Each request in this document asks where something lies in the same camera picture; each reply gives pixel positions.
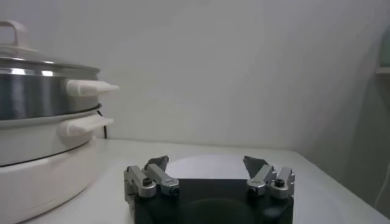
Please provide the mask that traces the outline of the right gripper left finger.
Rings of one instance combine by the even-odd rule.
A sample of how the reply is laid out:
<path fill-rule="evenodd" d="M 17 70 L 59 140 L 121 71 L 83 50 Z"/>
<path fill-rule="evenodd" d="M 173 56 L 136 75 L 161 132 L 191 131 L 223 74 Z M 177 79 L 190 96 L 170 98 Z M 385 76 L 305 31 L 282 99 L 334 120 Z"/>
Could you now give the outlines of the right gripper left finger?
<path fill-rule="evenodd" d="M 180 182 L 169 176 L 166 168 L 169 163 L 167 155 L 151 158 L 141 169 L 129 166 L 124 171 L 124 197 L 128 203 L 136 198 L 150 199 L 157 194 L 176 197 L 180 193 Z"/>

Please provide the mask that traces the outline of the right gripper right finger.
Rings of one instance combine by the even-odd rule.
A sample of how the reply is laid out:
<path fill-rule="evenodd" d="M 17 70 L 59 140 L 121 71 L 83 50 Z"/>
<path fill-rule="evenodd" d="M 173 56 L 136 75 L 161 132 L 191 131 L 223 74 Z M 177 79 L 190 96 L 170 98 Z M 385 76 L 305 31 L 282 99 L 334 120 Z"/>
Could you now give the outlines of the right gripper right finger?
<path fill-rule="evenodd" d="M 265 160 L 250 156 L 244 156 L 243 163 L 250 177 L 246 181 L 247 195 L 250 198 L 269 194 L 272 198 L 285 200 L 294 196 L 295 173 L 291 168 L 282 167 L 277 172 Z"/>

